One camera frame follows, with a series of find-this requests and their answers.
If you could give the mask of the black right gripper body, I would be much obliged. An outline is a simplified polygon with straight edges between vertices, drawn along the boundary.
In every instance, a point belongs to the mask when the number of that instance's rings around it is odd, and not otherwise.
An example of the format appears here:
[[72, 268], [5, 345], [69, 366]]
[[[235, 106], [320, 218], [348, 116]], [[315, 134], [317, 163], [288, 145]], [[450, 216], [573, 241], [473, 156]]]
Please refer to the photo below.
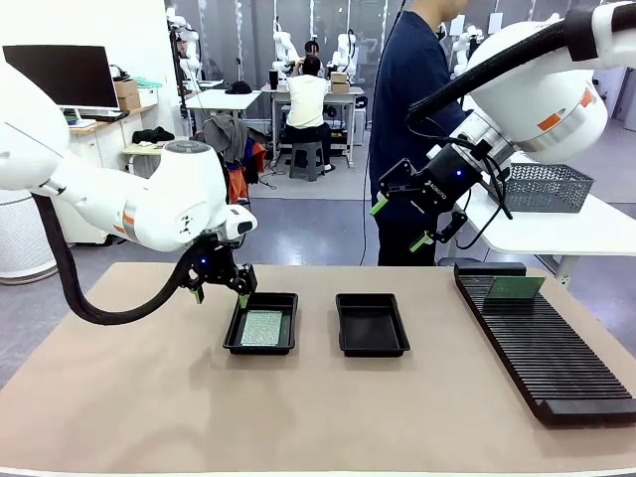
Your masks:
[[481, 169], [467, 161], [462, 152], [447, 144], [416, 173], [417, 192], [412, 201], [425, 213], [449, 212], [482, 179]]

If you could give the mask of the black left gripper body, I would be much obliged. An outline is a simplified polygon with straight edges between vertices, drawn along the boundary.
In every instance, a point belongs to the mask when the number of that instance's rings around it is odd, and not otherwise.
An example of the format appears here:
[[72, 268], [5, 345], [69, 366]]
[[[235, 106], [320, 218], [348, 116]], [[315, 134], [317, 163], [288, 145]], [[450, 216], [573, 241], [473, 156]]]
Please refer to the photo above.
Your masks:
[[223, 285], [239, 291], [239, 269], [235, 264], [233, 249], [216, 239], [202, 239], [193, 243], [179, 263], [183, 266], [180, 286], [191, 291], [203, 284]]

